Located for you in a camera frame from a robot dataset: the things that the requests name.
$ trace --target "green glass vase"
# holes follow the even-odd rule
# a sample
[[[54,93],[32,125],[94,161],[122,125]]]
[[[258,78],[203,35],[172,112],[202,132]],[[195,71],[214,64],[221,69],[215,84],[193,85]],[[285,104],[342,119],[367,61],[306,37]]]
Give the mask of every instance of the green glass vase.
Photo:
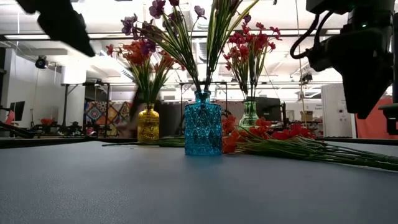
[[[256,121],[259,119],[257,115],[257,101],[246,100],[243,102],[244,113],[242,119],[239,121],[239,125],[242,128],[250,128],[256,125]]]

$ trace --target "colorful patterned backdrop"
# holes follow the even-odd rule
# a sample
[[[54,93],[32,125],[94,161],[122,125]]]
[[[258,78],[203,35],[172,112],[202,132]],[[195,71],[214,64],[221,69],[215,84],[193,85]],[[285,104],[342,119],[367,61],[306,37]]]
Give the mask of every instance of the colorful patterned backdrop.
[[[109,102],[108,124],[111,131],[109,136],[117,135],[116,126],[129,119],[131,102]],[[105,125],[106,102],[88,102],[85,105],[86,122],[95,121],[95,124]]]

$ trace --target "yellow glass vase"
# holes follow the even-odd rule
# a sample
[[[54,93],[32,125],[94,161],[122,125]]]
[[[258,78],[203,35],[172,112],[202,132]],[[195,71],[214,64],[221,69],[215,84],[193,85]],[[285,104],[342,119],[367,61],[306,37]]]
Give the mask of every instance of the yellow glass vase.
[[[154,104],[146,105],[138,116],[139,142],[156,141],[159,139],[159,114],[154,111]]]

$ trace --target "gray table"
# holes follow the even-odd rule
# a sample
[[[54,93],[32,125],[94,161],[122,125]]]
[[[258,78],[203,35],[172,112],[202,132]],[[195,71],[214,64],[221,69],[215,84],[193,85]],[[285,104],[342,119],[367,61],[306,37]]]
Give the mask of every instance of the gray table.
[[[0,223],[398,223],[395,172],[101,145],[0,150]]]

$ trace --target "vase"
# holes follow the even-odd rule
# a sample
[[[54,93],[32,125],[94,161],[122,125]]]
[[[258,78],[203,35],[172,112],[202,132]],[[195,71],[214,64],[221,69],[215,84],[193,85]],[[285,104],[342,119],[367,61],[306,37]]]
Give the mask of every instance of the vase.
[[[146,105],[138,115],[137,139],[139,142],[159,139],[159,114],[154,111],[154,104]]]
[[[239,121],[239,125],[242,128],[250,128],[256,125],[256,121],[259,119],[257,115],[257,101],[246,100],[243,102],[244,113],[242,119]]]
[[[221,155],[221,106],[210,103],[210,94],[206,90],[196,91],[196,102],[185,106],[186,155]]]

